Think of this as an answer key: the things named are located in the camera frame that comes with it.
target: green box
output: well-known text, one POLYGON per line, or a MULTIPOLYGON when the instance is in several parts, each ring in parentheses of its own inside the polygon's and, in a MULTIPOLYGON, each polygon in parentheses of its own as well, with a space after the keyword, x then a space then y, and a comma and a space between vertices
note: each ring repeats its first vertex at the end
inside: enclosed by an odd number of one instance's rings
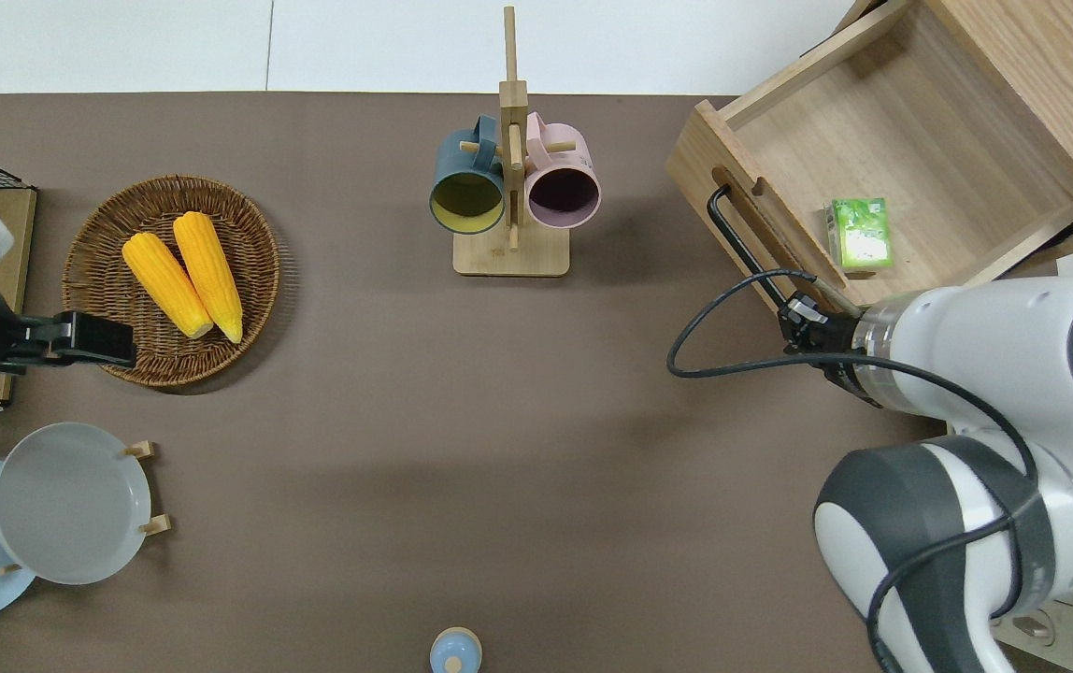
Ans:
POLYGON ((895 264, 884 199, 836 199, 827 205, 827 242, 848 272, 895 264))

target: corn cob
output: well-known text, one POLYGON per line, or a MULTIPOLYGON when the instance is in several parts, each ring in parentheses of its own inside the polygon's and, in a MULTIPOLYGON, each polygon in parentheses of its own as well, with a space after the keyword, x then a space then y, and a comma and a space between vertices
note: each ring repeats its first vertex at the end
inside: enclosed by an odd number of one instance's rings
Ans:
POLYGON ((208 316, 230 341, 241 342, 241 298, 211 219, 186 213, 175 219, 174 230, 178 252, 208 316))
POLYGON ((189 339, 199 339, 212 328, 212 320, 208 319, 191 280, 157 235, 132 235, 121 246, 121 257, 166 318, 189 339))

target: table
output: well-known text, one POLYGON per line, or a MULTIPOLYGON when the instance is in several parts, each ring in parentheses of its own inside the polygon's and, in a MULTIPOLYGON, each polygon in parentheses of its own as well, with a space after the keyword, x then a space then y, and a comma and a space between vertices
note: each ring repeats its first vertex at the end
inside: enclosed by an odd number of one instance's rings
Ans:
MULTIPOLYGON (((496 672, 873 670, 811 507, 844 452, 941 429, 809 367, 665 371, 736 280, 662 170, 695 102, 533 96, 604 203, 568 277, 504 279, 455 274, 426 205, 438 142, 494 96, 0 96, 0 165, 41 190, 28 312, 61 310, 97 204, 170 172, 246 192, 285 260, 267 332, 193 394, 17 382, 0 456, 59 421, 156 440, 177 528, 103 583, 35 583, 0 672, 426 670, 455 624, 496 672)), ((687 363, 779 353, 759 298, 732 304, 687 363)))

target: white floor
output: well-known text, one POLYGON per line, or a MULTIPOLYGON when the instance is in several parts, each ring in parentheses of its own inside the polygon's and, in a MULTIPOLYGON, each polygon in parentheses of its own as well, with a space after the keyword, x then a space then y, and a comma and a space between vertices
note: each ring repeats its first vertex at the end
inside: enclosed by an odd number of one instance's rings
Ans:
MULTIPOLYGON (((536 93, 743 93, 852 0, 512 0, 536 93)), ((477 90, 503 0, 0 0, 0 92, 477 90)))

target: wicker basket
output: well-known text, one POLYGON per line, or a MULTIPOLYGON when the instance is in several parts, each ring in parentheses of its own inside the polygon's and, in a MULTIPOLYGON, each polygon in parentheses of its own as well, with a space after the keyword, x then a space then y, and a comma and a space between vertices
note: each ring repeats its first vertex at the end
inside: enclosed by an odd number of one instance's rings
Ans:
POLYGON ((134 327, 134 369, 102 369, 149 387, 174 387, 207 379, 233 364, 258 339, 279 295, 279 247, 266 218, 240 192, 216 180, 168 175, 114 194, 84 223, 62 269, 62 304, 134 327), (242 304, 242 340, 220 330, 190 340, 145 293, 121 259, 121 246, 151 231, 175 257, 172 222, 186 210, 212 218, 242 304))

